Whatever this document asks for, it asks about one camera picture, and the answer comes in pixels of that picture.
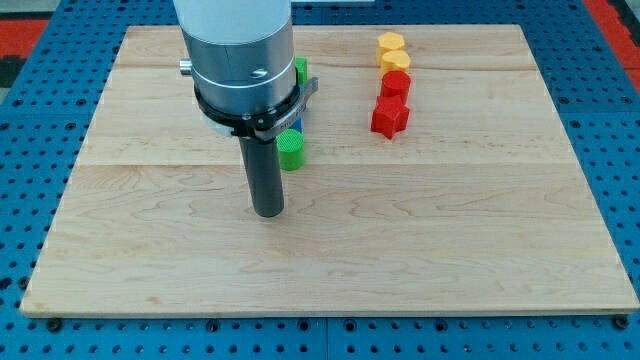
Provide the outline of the green block behind arm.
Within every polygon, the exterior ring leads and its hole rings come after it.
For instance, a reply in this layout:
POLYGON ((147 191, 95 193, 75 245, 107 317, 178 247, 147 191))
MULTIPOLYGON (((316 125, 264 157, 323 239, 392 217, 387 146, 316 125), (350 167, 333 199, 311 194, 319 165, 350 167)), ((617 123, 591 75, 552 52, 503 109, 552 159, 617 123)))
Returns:
POLYGON ((297 82, 304 85, 308 80, 308 62, 304 57, 295 58, 295 66, 297 71, 297 82))

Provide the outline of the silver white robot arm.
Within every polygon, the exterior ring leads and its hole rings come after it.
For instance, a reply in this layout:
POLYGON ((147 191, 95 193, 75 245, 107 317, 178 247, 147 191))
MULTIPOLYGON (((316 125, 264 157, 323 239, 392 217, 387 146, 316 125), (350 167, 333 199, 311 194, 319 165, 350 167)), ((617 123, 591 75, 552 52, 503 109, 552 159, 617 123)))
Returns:
POLYGON ((227 114, 259 114, 297 86, 289 0, 175 0, 201 99, 227 114))

